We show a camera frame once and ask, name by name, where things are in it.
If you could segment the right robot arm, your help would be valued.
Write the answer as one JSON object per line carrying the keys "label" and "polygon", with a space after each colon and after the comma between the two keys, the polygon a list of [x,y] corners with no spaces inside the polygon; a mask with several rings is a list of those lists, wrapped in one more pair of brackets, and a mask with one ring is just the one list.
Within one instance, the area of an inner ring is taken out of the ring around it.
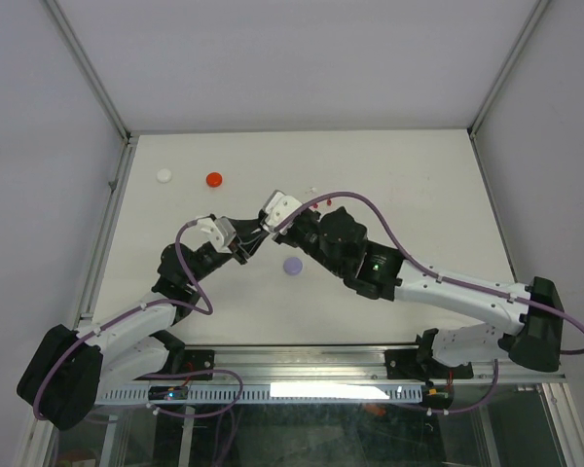
{"label": "right robot arm", "polygon": [[286,223],[290,212],[288,205],[271,209],[265,230],[275,242],[304,251],[356,294],[433,305],[477,320],[475,326],[430,329],[418,338],[416,364],[424,375],[437,377],[477,357],[501,355],[529,370],[559,369],[563,320],[543,309],[560,302],[551,280],[502,284],[449,278],[432,267],[417,268],[398,248],[369,240],[366,227],[342,207],[326,215],[306,209]]}

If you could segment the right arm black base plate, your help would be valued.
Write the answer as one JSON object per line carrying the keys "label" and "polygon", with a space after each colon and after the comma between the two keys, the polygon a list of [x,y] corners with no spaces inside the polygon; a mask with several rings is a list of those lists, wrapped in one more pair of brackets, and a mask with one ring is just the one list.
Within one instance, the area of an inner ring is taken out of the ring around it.
{"label": "right arm black base plate", "polygon": [[383,353],[388,379],[413,379],[430,382],[434,379],[473,379],[471,364],[448,367],[432,358],[419,362],[416,348],[388,349]]}

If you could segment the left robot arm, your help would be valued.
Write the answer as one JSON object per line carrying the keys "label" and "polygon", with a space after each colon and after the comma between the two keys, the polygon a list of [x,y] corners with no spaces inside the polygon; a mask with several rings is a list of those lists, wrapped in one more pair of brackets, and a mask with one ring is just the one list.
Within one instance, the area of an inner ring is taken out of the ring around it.
{"label": "left robot arm", "polygon": [[158,279],[141,301],[76,329],[52,327],[20,378],[16,393],[39,420],[67,430],[98,397],[153,374],[176,377],[184,367],[183,341],[169,330],[192,313],[209,316],[213,303],[201,281],[235,260],[244,264],[268,237],[262,218],[209,215],[188,222],[206,241],[193,250],[174,239],[161,254]]}

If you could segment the purple round earbud charging case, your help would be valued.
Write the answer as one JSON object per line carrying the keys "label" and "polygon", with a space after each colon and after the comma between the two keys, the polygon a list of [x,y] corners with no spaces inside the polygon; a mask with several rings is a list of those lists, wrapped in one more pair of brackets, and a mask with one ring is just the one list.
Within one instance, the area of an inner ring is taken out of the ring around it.
{"label": "purple round earbud charging case", "polygon": [[283,270],[290,276],[296,276],[303,270],[303,261],[298,257],[288,257],[283,262]]}

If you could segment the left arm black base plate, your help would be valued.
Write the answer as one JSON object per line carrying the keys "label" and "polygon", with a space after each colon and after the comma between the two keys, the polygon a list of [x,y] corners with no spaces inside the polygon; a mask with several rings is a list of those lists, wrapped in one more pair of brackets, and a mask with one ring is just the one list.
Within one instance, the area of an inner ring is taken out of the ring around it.
{"label": "left arm black base plate", "polygon": [[185,348],[180,351],[171,366],[174,375],[212,370],[215,366],[215,351],[203,348]]}

